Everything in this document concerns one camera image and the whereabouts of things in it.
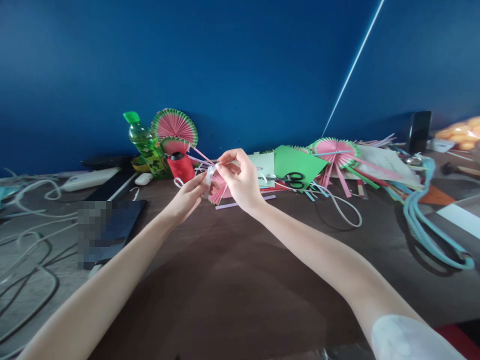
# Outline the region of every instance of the forearm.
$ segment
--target forearm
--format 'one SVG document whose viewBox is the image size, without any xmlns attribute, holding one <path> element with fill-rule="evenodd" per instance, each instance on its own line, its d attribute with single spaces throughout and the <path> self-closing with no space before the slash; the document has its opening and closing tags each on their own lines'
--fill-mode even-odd
<svg viewBox="0 0 480 360">
<path fill-rule="evenodd" d="M 87 359 L 175 223 L 159 214 L 51 316 L 19 359 Z"/>
<path fill-rule="evenodd" d="M 370 341 L 373 322 L 388 314 L 423 321 L 360 254 L 269 205 L 250 214 L 349 303 Z"/>
</svg>

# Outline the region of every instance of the red thread spool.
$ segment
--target red thread spool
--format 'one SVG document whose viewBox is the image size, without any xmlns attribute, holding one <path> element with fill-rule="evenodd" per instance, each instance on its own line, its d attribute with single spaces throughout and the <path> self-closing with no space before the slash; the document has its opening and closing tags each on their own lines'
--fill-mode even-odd
<svg viewBox="0 0 480 360">
<path fill-rule="evenodd" d="M 167 160 L 174 178 L 180 178 L 183 183 L 195 177 L 195 170 L 192 161 L 181 152 L 174 152 Z"/>
</svg>

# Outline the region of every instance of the desk surface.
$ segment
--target desk surface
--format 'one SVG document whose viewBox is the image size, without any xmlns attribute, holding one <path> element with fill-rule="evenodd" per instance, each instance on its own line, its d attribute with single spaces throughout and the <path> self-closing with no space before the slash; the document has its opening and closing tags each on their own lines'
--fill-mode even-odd
<svg viewBox="0 0 480 360">
<path fill-rule="evenodd" d="M 176 192 L 171 181 L 142 188 L 148 204 L 139 228 Z M 432 326 L 480 318 L 478 272 L 423 254 L 384 191 L 350 200 L 363 217 L 357 229 L 331 199 L 275 194 L 270 204 L 358 251 Z M 238 207 L 215 210 L 202 201 L 165 241 L 91 359 L 269 359 L 363 339 L 342 297 L 262 225 Z"/>
</svg>

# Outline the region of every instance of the sleeve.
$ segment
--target sleeve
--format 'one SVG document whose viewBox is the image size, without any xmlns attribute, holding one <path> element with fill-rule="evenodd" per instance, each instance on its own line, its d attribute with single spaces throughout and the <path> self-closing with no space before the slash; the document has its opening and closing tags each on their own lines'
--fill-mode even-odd
<svg viewBox="0 0 480 360">
<path fill-rule="evenodd" d="M 379 318 L 371 332 L 377 360 L 465 360 L 430 326 L 400 315 Z"/>
</svg>

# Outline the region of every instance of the green bottle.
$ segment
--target green bottle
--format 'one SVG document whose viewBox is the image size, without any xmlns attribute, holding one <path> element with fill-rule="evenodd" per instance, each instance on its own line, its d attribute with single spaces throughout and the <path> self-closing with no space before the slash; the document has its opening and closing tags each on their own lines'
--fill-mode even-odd
<svg viewBox="0 0 480 360">
<path fill-rule="evenodd" d="M 160 147 L 155 147 L 155 138 L 150 133 L 150 129 L 144 128 L 140 124 L 139 115 L 135 111 L 125 112 L 123 117 L 130 124 L 130 130 L 128 131 L 130 141 L 140 152 L 153 177 L 156 179 L 171 179 L 173 176 L 167 158 Z"/>
</svg>

